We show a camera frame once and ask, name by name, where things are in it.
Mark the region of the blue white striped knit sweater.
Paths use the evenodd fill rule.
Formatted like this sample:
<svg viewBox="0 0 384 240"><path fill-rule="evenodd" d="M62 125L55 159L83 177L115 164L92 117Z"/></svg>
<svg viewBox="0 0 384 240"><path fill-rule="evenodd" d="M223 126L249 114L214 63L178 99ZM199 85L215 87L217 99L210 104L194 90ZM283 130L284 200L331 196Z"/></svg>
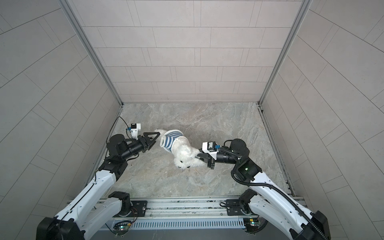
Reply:
<svg viewBox="0 0 384 240"><path fill-rule="evenodd" d="M183 137L184 134L180 130L169 130L162 134L160 140L160 147L165 151L172 153L172 146L175 140L179 137Z"/></svg>

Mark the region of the white teddy bear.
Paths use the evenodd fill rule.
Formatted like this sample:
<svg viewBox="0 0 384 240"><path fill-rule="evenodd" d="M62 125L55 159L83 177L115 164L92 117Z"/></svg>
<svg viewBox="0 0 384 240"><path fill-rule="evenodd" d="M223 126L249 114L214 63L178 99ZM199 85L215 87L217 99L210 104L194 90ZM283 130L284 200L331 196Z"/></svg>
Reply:
<svg viewBox="0 0 384 240"><path fill-rule="evenodd" d="M166 130L162 129L156 129L155 131L160 132L160 137L166 132ZM189 140L183 136L175 140L171 154L174 156L175 166L184 170L187 168L201 167L205 164L204 161L197 158L199 153L199 149L192 147Z"/></svg>

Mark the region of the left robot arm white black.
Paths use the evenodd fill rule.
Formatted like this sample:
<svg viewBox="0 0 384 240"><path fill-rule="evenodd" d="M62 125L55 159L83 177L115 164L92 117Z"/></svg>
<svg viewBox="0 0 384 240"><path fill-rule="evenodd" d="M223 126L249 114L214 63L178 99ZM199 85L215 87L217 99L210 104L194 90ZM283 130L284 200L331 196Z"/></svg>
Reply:
<svg viewBox="0 0 384 240"><path fill-rule="evenodd" d="M101 207L101 197L122 176L128 160L152 148L159 132L143 133L135 139L117 134L107 143L109 155L95 172L93 179L63 210L53 218L44 218L37 227L38 240L89 240L115 215L128 216L133 211L130 194L114 192Z"/></svg>

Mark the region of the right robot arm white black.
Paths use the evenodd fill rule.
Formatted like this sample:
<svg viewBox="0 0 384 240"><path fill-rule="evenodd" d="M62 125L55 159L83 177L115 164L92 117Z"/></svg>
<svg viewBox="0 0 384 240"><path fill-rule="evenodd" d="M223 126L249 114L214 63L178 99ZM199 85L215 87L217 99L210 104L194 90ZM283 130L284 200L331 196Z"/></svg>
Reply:
<svg viewBox="0 0 384 240"><path fill-rule="evenodd" d="M210 169L217 163L234 165L233 180L248 187L239 198L244 213L262 217L290 240L331 239L328 219L322 212L312 212L279 188L250 159L250 150L243 140L234 139L230 143L227 147L204 142L197 157Z"/></svg>

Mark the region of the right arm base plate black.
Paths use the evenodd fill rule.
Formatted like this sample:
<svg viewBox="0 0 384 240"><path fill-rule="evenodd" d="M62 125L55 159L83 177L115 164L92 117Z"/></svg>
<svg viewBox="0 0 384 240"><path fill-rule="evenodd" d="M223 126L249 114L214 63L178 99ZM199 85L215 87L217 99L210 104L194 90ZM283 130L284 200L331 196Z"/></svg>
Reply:
<svg viewBox="0 0 384 240"><path fill-rule="evenodd" d="M260 217L255 211L251 210L251 200L227 199L220 202L220 207L225 208L228 216L238 216L244 218Z"/></svg>

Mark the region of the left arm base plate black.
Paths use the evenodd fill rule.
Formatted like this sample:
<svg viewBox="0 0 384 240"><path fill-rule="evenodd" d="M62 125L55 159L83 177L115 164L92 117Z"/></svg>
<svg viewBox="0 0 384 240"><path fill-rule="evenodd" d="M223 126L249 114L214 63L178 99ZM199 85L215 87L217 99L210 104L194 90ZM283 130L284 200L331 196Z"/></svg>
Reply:
<svg viewBox="0 0 384 240"><path fill-rule="evenodd" d="M131 201L131 206L128 210L123 206L118 214L114 215L113 218L133 218L133 217L144 217L146 215L148 201Z"/></svg>

